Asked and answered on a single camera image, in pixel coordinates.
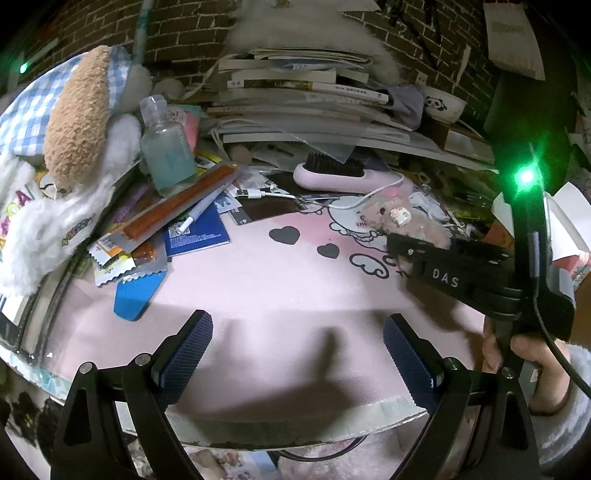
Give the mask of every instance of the pink table surface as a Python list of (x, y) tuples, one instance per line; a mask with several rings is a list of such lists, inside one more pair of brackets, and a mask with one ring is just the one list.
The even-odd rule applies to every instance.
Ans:
[[(127, 364), (203, 309), (213, 340), (167, 411), (183, 442), (303, 445), (421, 414), (384, 347), (384, 320), (402, 313), (441, 355), (471, 368), (480, 361), (483, 316), (402, 278), (384, 258), (385, 237), (355, 212), (315, 210), (242, 226), (223, 215), (232, 242), (175, 257), (137, 322), (113, 313), (114, 284), (73, 280), (43, 366), (70, 380), (85, 361)], [(132, 429), (124, 408), (120, 414)]]

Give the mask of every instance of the white bowl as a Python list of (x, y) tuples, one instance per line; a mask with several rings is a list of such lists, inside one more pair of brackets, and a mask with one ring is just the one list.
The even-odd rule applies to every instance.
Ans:
[(422, 85), (420, 90), (425, 97), (425, 112), (429, 116), (448, 125), (460, 119), (460, 115), (466, 107), (464, 100), (451, 93), (426, 85)]

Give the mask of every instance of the white paper bag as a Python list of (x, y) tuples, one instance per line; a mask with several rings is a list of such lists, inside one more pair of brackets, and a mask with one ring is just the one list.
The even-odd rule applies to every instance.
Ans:
[(545, 80), (544, 64), (523, 5), (484, 4), (488, 57), (502, 70)]

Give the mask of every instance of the white sleeve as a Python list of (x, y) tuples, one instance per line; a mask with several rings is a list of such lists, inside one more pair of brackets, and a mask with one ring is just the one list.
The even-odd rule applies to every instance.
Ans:
[[(570, 363), (587, 384), (591, 383), (591, 352), (569, 345)], [(532, 416), (535, 438), (543, 469), (551, 467), (566, 455), (583, 437), (591, 420), (591, 401), (572, 382), (569, 399), (552, 416)]]

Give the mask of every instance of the blue checkered fabric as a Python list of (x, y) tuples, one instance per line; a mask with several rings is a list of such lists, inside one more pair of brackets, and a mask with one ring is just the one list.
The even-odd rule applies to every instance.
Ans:
[[(43, 155), (43, 142), (49, 115), (82, 53), (34, 80), (0, 116), (0, 151), (15, 155)], [(109, 105), (117, 105), (127, 81), (131, 58), (120, 45), (111, 47), (108, 68)]]

